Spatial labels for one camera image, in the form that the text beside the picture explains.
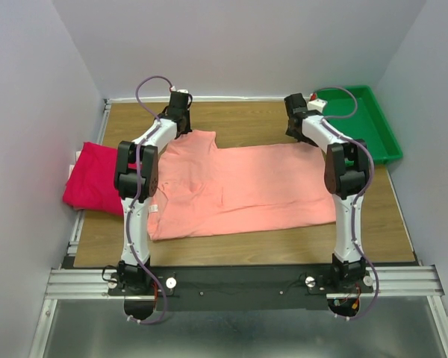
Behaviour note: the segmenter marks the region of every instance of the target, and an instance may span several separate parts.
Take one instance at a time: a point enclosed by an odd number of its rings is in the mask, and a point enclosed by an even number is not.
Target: pink t-shirt
[[[151,239],[335,221],[320,149],[305,143],[218,149],[215,138],[215,132],[193,131],[161,155]]]

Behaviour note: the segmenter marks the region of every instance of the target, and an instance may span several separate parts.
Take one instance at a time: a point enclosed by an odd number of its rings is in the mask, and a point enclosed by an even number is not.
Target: white wall
[[[194,95],[375,85],[425,2],[53,1],[106,98],[133,97],[153,74]]]
[[[448,0],[427,2],[376,94],[405,155],[391,177],[411,239],[448,311]]]
[[[65,253],[73,151],[102,100],[49,0],[0,1],[0,357],[27,357],[49,270]]]

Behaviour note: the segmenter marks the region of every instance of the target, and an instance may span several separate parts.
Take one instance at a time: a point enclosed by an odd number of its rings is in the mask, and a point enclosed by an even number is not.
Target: screw
[[[365,276],[364,284],[365,284],[365,286],[371,287],[373,285],[373,279],[370,276]]]
[[[309,288],[315,287],[315,279],[312,276],[307,276],[305,279],[305,285]]]

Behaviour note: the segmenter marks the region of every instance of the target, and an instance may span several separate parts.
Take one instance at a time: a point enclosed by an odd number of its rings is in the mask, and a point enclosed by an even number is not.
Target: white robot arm
[[[187,91],[172,91],[169,105],[155,120],[150,129],[132,142],[118,146],[114,186],[119,192],[124,212],[124,245],[121,266],[138,272],[140,262],[149,265],[148,214],[152,196],[158,188],[158,157],[167,144],[182,134],[191,132]],[[136,163],[136,150],[140,146],[140,173],[130,168]],[[137,200],[137,176],[140,176],[140,195]]]
[[[324,181],[335,203],[337,241],[332,255],[334,286],[354,283],[365,276],[361,247],[362,189],[369,179],[369,159],[363,140],[354,140],[333,128],[323,116],[325,101],[306,102],[302,94],[284,99],[289,117],[287,132],[326,153]]]

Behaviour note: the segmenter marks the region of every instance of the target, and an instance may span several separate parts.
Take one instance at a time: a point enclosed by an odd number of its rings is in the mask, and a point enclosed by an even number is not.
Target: cable
[[[168,80],[168,79],[167,79],[166,77],[164,77],[164,76],[154,75],[154,76],[150,76],[150,77],[148,77],[148,78],[145,78],[144,80],[141,81],[140,84],[137,85],[137,87],[136,87],[136,91],[134,91],[134,96],[136,97],[137,103],[139,103],[140,106],[141,106],[142,108],[144,108],[146,111],[148,111],[149,113],[151,113],[151,115],[152,115],[153,117],[155,117],[155,119],[156,119],[156,121],[158,121],[158,123],[161,123],[161,120],[159,119],[158,115],[157,115],[153,110],[151,110],[148,106],[146,106],[146,105],[140,100],[140,94],[139,94],[139,92],[140,92],[140,88],[142,87],[142,85],[144,85],[146,82],[148,82],[148,81],[150,81],[150,80],[152,80],[152,79],[154,79],[154,78],[160,78],[160,79],[162,79],[162,80],[165,80],[165,81],[169,84],[169,91],[171,91],[171,89],[172,89],[172,83],[171,83],[170,80]]]
[[[347,89],[345,89],[343,87],[339,87],[339,86],[323,87],[323,88],[320,88],[320,89],[316,90],[315,93],[321,92],[323,90],[330,90],[330,89],[336,89],[336,90],[344,91],[354,101],[355,107],[353,108],[353,111],[350,114],[347,114],[345,116],[324,116],[322,118],[322,121],[321,121],[322,126],[327,131],[329,131],[334,136],[336,136],[337,138],[343,139],[343,140],[345,140],[347,142],[350,142],[353,145],[356,145],[357,147],[359,147],[365,153],[365,155],[367,156],[368,162],[370,164],[370,173],[369,173],[368,181],[365,184],[365,186],[362,188],[362,190],[355,196],[355,199],[352,202],[352,213],[351,213],[352,224],[351,224],[351,228],[352,228],[352,243],[355,246],[355,249],[358,251],[360,256],[362,256],[364,258],[364,260],[367,261],[368,265],[371,267],[371,269],[373,271],[373,274],[375,275],[375,295],[373,296],[372,301],[367,306],[365,311],[363,311],[360,315],[356,315],[355,317],[350,317],[349,318],[349,319],[355,320],[355,319],[359,319],[359,318],[364,317],[373,308],[373,306],[375,305],[375,302],[376,302],[376,300],[377,300],[377,298],[379,296],[379,290],[380,290],[379,274],[377,273],[376,268],[373,265],[372,261],[370,261],[370,259],[367,257],[367,255],[365,255],[365,253],[360,249],[360,246],[358,246],[357,236],[355,235],[355,217],[356,217],[355,206],[357,204],[357,200],[367,191],[368,187],[370,186],[370,184],[373,181],[373,177],[375,175],[375,163],[373,162],[372,154],[370,154],[368,149],[365,148],[365,146],[363,144],[361,144],[360,142],[357,142],[356,140],[353,140],[352,138],[349,138],[347,136],[341,135],[339,132],[337,132],[327,122],[327,120],[330,119],[330,118],[333,118],[333,119],[347,119],[347,118],[350,118],[351,116],[353,116],[357,112],[357,109],[358,109],[358,102],[357,102],[357,99],[355,98],[355,96],[349,90],[347,90]]]
[[[187,105],[187,109],[190,109],[191,104],[193,103],[193,95],[190,93],[187,94],[187,97],[189,98],[189,104]]]
[[[133,241],[131,240],[131,234],[130,234],[130,219],[131,219],[131,214],[133,213],[133,209],[134,209],[134,203],[136,203],[136,201],[139,199],[140,195],[141,195],[141,158],[140,158],[140,152],[141,152],[141,146],[147,142],[157,131],[158,129],[161,127],[161,121],[158,117],[158,115],[156,113],[154,113],[152,110],[150,110],[141,100],[139,97],[138,92],[140,91],[140,88],[142,87],[142,85],[144,85],[146,82],[148,82],[149,80],[153,79],[153,78],[161,78],[163,80],[165,80],[168,84],[169,84],[169,89],[171,89],[172,87],[172,83],[170,80],[168,80],[167,78],[165,78],[164,76],[160,76],[160,75],[155,75],[155,76],[151,76],[148,77],[146,79],[144,79],[143,81],[141,81],[140,84],[138,84],[138,86],[136,87],[136,99],[137,102],[140,104],[140,106],[142,108],[144,108],[145,110],[147,110],[148,112],[150,112],[156,119],[158,125],[155,127],[155,129],[151,132],[148,133],[148,135],[146,135],[144,138],[142,138],[140,140],[140,142],[136,145],[136,179],[137,179],[137,191],[136,191],[136,195],[134,196],[133,200],[131,201],[131,203],[129,204],[129,208],[128,208],[128,212],[126,214],[126,240],[128,241],[128,245],[129,248],[131,250],[131,253],[134,256],[134,259],[137,261],[138,265],[144,270],[144,272],[150,276],[151,279],[153,279],[154,282],[156,282],[156,285],[159,287],[159,289],[161,290],[161,294],[163,295],[163,301],[164,301],[164,305],[163,305],[163,311],[161,312],[161,314],[159,315],[159,317],[157,317],[156,319],[152,319],[151,321],[141,321],[140,319],[135,319],[134,317],[129,316],[128,319],[134,322],[137,322],[138,324],[154,324],[154,323],[159,323],[161,321],[163,321],[164,315],[167,312],[167,296],[166,293],[164,291],[164,287],[161,284],[161,282],[159,281],[159,279],[153,275],[153,273],[146,267],[146,265],[144,264],[143,261],[141,261],[141,259],[137,256],[137,252],[134,249],[134,244]]]

